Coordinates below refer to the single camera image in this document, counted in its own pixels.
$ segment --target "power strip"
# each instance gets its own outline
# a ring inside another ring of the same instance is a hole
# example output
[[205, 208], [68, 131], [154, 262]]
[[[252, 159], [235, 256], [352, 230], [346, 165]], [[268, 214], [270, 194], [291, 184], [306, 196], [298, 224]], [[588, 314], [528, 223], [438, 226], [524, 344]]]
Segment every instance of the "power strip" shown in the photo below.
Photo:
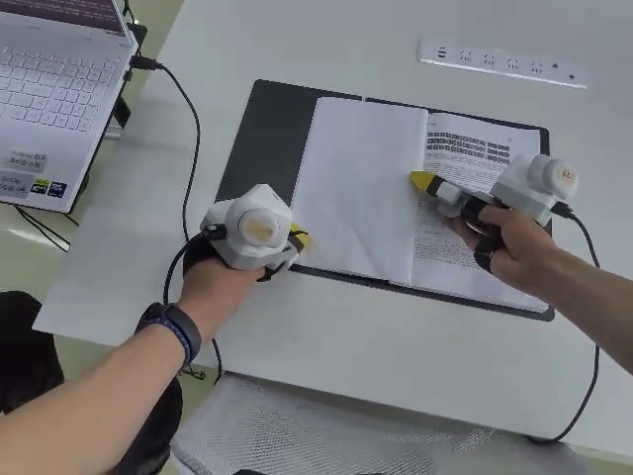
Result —
[[417, 60], [579, 89], [588, 88], [588, 73], [580, 66], [502, 49], [456, 47], [440, 41], [420, 39]]

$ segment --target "white table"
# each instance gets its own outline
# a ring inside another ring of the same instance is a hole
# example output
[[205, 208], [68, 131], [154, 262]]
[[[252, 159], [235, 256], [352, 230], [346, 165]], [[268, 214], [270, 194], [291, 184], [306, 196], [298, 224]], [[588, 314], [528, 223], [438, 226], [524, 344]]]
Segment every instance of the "white table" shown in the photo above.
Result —
[[[532, 0], [188, 0], [160, 60], [200, 112], [189, 210], [214, 200], [258, 78], [544, 126], [583, 180], [575, 208], [603, 266], [633, 277], [633, 6]], [[589, 91], [420, 64], [418, 37], [588, 64]], [[116, 345], [160, 299], [182, 243], [180, 207], [194, 124], [161, 73], [147, 82], [37, 322]], [[588, 256], [571, 224], [557, 242]], [[177, 280], [173, 296], [180, 287]], [[219, 335], [226, 369], [536, 435], [559, 432], [591, 373], [592, 343], [551, 324], [288, 274], [258, 286]], [[215, 364], [206, 350], [200, 361]], [[633, 377], [608, 357], [567, 441], [633, 455]]]

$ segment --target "laptop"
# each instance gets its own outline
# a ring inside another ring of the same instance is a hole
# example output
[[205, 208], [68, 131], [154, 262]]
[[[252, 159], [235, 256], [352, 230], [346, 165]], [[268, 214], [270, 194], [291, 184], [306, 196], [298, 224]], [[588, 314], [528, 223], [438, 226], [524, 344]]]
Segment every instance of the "laptop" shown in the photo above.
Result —
[[136, 51], [115, 0], [0, 0], [0, 202], [71, 211]]

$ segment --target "white mesh chair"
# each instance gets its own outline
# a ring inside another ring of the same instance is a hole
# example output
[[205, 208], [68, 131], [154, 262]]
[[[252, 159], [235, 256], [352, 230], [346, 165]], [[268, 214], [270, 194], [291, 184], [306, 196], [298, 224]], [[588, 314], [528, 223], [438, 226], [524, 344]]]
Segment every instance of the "white mesh chair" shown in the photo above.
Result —
[[178, 431], [183, 474], [587, 473], [564, 444], [226, 374]]

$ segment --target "white page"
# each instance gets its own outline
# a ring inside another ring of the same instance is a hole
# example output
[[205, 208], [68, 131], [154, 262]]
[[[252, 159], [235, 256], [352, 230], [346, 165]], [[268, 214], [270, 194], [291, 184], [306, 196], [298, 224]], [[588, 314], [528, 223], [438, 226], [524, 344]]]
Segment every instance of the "white page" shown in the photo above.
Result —
[[428, 113], [347, 99], [318, 100], [295, 196], [313, 243], [304, 265], [410, 282]]
[[[428, 135], [424, 169], [471, 191], [486, 193], [491, 191], [507, 167], [503, 154], [512, 160], [520, 154], [536, 155], [541, 148], [539, 131], [517, 130], [450, 114], [429, 116]], [[457, 144], [461, 150], [439, 149], [456, 146], [445, 141], [465, 144]], [[489, 143], [501, 147], [490, 147]], [[485, 157], [470, 155], [465, 149], [484, 153]], [[498, 161], [487, 158], [491, 149], [500, 152], [495, 155]], [[475, 262], [473, 252], [445, 226], [431, 202], [424, 197], [419, 200], [417, 220], [413, 287], [523, 310], [542, 312], [547, 309], [547, 305], [538, 299], [512, 289], [482, 270]]]

